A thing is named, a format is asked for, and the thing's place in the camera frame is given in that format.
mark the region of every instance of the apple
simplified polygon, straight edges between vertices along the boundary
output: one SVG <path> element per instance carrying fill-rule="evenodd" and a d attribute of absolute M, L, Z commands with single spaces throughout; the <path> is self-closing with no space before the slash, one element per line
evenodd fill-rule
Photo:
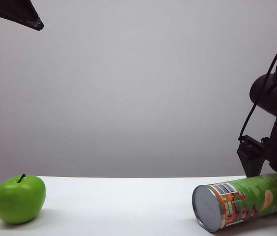
<path fill-rule="evenodd" d="M 10 224 L 21 224 L 33 219 L 46 198 L 46 187 L 41 178 L 22 174 L 0 184 L 0 219 Z"/>

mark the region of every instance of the white table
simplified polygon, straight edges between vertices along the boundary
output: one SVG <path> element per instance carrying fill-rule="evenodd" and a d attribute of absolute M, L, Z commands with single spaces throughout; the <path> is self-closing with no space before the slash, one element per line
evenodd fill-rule
<path fill-rule="evenodd" d="M 39 215 L 21 225 L 0 220 L 0 236 L 201 236 L 191 194 L 200 184 L 243 178 L 41 177 L 47 195 Z M 213 235 L 277 236 L 277 214 Z"/>

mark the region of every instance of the silver metal can bottom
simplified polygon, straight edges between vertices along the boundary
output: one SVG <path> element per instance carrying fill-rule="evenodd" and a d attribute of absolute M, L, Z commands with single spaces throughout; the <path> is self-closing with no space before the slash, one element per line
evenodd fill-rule
<path fill-rule="evenodd" d="M 215 232 L 222 226 L 222 208 L 215 194 L 204 185 L 193 191 L 192 206 L 195 216 L 204 229 Z"/>

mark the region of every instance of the chip can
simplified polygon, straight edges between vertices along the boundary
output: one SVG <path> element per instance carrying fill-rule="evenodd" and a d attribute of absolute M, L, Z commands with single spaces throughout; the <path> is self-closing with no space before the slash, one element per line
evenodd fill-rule
<path fill-rule="evenodd" d="M 209 232 L 277 212 L 277 173 L 200 185 L 192 195 L 199 224 Z"/>

